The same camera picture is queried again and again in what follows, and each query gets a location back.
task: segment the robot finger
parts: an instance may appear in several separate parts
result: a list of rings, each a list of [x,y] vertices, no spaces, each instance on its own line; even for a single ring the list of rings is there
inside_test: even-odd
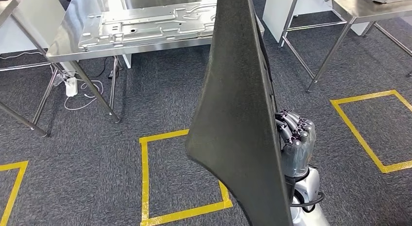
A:
[[[275,119],[275,121],[276,121],[277,130],[280,136],[282,137],[283,141],[285,143],[292,143],[293,133],[289,129],[288,125],[285,122],[281,122],[277,119]]]

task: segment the metal table leg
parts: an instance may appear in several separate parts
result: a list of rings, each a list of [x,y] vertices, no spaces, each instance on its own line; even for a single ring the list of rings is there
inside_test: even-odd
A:
[[[49,81],[49,84],[47,85],[46,91],[44,92],[43,98],[41,98],[40,105],[39,105],[39,107],[36,111],[36,114],[34,115],[34,119],[33,119],[33,124],[35,124],[35,125],[37,125],[37,122],[40,118],[40,115],[43,112],[44,105],[46,104],[46,100],[49,97],[50,91],[53,88],[53,82],[54,82],[54,79],[57,76],[57,72],[58,72],[57,70],[54,71],[54,73],[51,76],[51,79]]]
[[[15,119],[17,119],[19,122],[25,124],[26,126],[30,127],[32,130],[36,131],[39,135],[41,135],[42,137],[46,137],[47,136],[47,132],[40,129],[39,127],[37,127],[35,124],[29,122],[28,120],[26,120],[24,117],[20,116],[18,113],[16,113],[14,110],[10,109],[9,107],[5,106],[2,102],[0,102],[0,109],[2,109],[3,111],[5,111],[7,114],[9,114],[10,116],[14,117]]]
[[[114,56],[115,60],[113,62],[113,77],[112,77],[112,88],[110,89],[110,100],[109,100],[109,106],[111,109],[114,107],[114,102],[115,102],[115,92],[116,92],[116,79],[117,79],[117,73],[118,73],[118,64],[119,64],[119,59],[117,56]]]
[[[404,44],[402,44],[398,39],[396,39],[392,34],[390,34],[387,30],[382,28],[379,24],[375,23],[375,27],[381,31],[385,36],[387,36],[391,41],[393,41],[397,46],[399,46],[403,51],[405,51],[409,56],[412,57],[412,51],[406,47]],[[411,77],[412,76],[412,71],[409,72],[406,77]]]
[[[278,47],[283,46],[283,37],[286,36],[286,33],[288,32],[287,30],[288,30],[288,28],[291,24],[291,21],[292,21],[292,18],[293,18],[293,12],[295,11],[296,4],[297,4],[297,0],[293,0],[291,8],[289,9],[288,17],[286,18],[285,26],[283,27],[282,35],[280,36],[280,39],[279,39]]]
[[[83,69],[79,66],[79,64],[76,61],[70,61],[68,62],[75,70],[76,72],[80,75],[80,77],[83,79],[83,81],[87,84],[87,86],[90,88],[90,90],[93,92],[93,94],[96,96],[97,100],[102,104],[102,106],[109,111],[109,115],[112,116],[113,120],[115,123],[120,122],[120,119],[118,116],[115,114],[113,109],[109,106],[109,104],[104,100],[103,96],[99,93],[99,91],[96,89],[96,87],[93,85],[93,83],[90,81],[89,77],[86,75],[86,73],[83,71]]]
[[[371,32],[375,24],[376,24],[376,21],[370,22],[368,26],[365,28],[365,30],[363,31],[363,33],[361,34],[361,36],[363,37],[369,36],[369,33]]]
[[[330,50],[328,55],[326,56],[325,60],[323,61],[323,64],[321,68],[318,70],[316,73],[315,77],[313,78],[312,82],[310,83],[308,89],[306,91],[311,92],[313,90],[314,85],[318,82],[319,78],[321,75],[326,71],[326,66],[328,62],[331,60],[332,56],[335,54],[336,50],[338,50],[339,46],[341,45],[343,39],[345,38],[346,34],[348,33],[350,27],[352,26],[353,21],[348,21],[348,23],[345,25],[343,28],[341,34],[339,35],[338,40],[336,41],[335,45],[333,48]]]

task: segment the yellow tape square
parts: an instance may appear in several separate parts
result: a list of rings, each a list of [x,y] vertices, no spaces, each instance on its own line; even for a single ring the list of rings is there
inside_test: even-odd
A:
[[[140,226],[154,226],[165,224],[168,222],[181,220],[196,215],[202,215],[213,211],[218,211],[233,206],[229,198],[229,192],[222,182],[219,181],[219,187],[222,194],[222,201],[214,204],[209,204],[202,207],[192,208],[188,210],[178,211],[166,215],[161,215],[149,218],[149,155],[148,142],[169,139],[177,136],[187,135],[189,130],[179,130],[170,133],[141,137],[139,143],[142,149],[142,220]]]
[[[349,102],[367,100],[367,99],[372,99],[376,97],[390,96],[390,95],[395,95],[412,112],[412,105],[408,101],[406,101],[405,98],[403,98],[396,90],[389,90],[389,91],[383,91],[383,92],[372,93],[372,94],[367,94],[367,95],[348,97],[348,98],[343,98],[343,99],[338,99],[338,100],[330,100],[333,107],[336,109],[336,111],[342,117],[343,121],[346,123],[346,125],[349,127],[349,129],[358,139],[359,143],[362,145],[366,153],[371,157],[371,159],[374,161],[374,163],[377,165],[380,171],[384,174],[402,170],[402,169],[412,168],[412,160],[397,163],[397,164],[383,165],[382,162],[377,157],[377,155],[369,147],[369,145],[366,143],[366,141],[363,139],[359,131],[355,128],[355,126],[352,124],[352,122],[349,120],[349,118],[343,112],[343,110],[341,109],[339,105],[349,103]]]
[[[21,184],[21,181],[23,180],[23,176],[24,176],[24,173],[26,172],[28,163],[29,163],[28,161],[22,161],[22,162],[17,162],[13,164],[0,165],[0,172],[12,170],[12,169],[19,169],[16,180],[12,188],[12,191],[10,193],[9,200],[7,201],[6,208],[3,212],[3,216],[1,217],[0,226],[7,225],[7,221],[9,220],[9,216],[12,212],[13,205],[16,200],[18,190],[20,189],[20,184]]]

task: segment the white power strip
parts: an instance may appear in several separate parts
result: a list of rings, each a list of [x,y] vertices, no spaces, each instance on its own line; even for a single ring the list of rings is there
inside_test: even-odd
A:
[[[73,97],[77,95],[77,79],[71,77],[65,81],[66,84],[66,95],[68,97]]]

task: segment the metal frame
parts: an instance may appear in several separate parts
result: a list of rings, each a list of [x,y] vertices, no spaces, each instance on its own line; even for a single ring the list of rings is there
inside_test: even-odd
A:
[[[323,24],[314,24],[314,25],[307,25],[307,26],[301,26],[301,27],[294,27],[294,28],[289,28],[292,18],[293,18],[293,12],[295,10],[296,4],[298,0],[293,0],[291,4],[291,8],[289,10],[285,26],[282,31],[282,35],[279,40],[279,47],[281,48],[284,43],[288,45],[288,47],[291,49],[293,55],[298,59],[300,64],[303,66],[303,68],[306,70],[306,72],[309,74],[309,76],[312,79],[312,82],[306,89],[307,92],[311,92],[315,86],[316,83],[318,83],[319,78],[321,75],[326,71],[326,66],[331,60],[332,56],[335,54],[336,50],[338,50],[340,44],[342,43],[343,39],[345,38],[346,34],[349,32],[351,26],[355,22],[355,17],[352,17],[349,21],[339,21],[339,22],[332,22],[332,23],[323,23]],[[341,31],[341,34],[339,35],[338,39],[336,40],[334,46],[332,49],[329,51],[327,54],[326,58],[324,59],[321,67],[317,71],[316,74],[312,72],[312,70],[308,67],[308,65],[305,63],[303,58],[300,56],[298,51],[293,47],[291,42],[287,39],[287,33],[291,31],[298,31],[298,30],[305,30],[305,29],[311,29],[311,28],[321,28],[321,27],[326,27],[326,26],[333,26],[333,25],[338,25],[338,24],[345,24],[344,28]],[[388,31],[383,29],[379,24],[377,24],[376,21],[371,21],[368,25],[368,27],[365,29],[363,32],[362,36],[368,36],[372,27],[376,27],[379,31],[381,31],[385,36],[387,36],[391,41],[393,41],[397,46],[399,46],[401,49],[403,49],[409,56],[412,57],[412,51],[406,47],[404,44],[402,44],[399,40],[397,40],[393,35],[391,35]],[[412,71],[407,74],[407,77],[412,76]]]
[[[23,31],[23,33],[27,36],[27,38],[36,46],[36,48],[40,51],[40,53],[49,61],[49,59],[46,56],[46,51],[41,47],[41,45],[33,38],[33,36],[30,34],[30,32],[24,27],[24,25],[18,20],[17,17],[15,17],[13,14],[10,15],[10,17],[16,22],[16,25]],[[34,116],[33,122],[28,121],[21,115],[19,115],[17,112],[14,110],[10,109],[7,107],[5,104],[0,102],[0,109],[5,111],[7,114],[10,116],[14,117],[17,119],[19,122],[23,123],[27,127],[31,128],[35,132],[37,132],[39,135],[42,137],[48,136],[48,133],[41,128],[37,126],[38,120],[40,118],[41,113],[43,112],[44,105],[46,104],[47,98],[49,97],[50,91],[52,90],[53,87],[53,81],[56,78],[57,74],[60,73],[63,75],[63,71],[60,69],[60,67],[57,64],[54,64],[52,62],[43,62],[43,63],[36,63],[36,64],[27,64],[27,65],[22,65],[22,66],[16,66],[16,67],[8,67],[8,68],[2,68],[0,71],[7,71],[7,70],[20,70],[20,69],[26,69],[26,68],[32,68],[32,67],[40,67],[40,66],[47,66],[47,65],[52,65],[54,72],[51,76],[51,79],[49,81],[49,84],[47,85],[46,91],[40,101],[40,105],[36,111],[36,114]]]

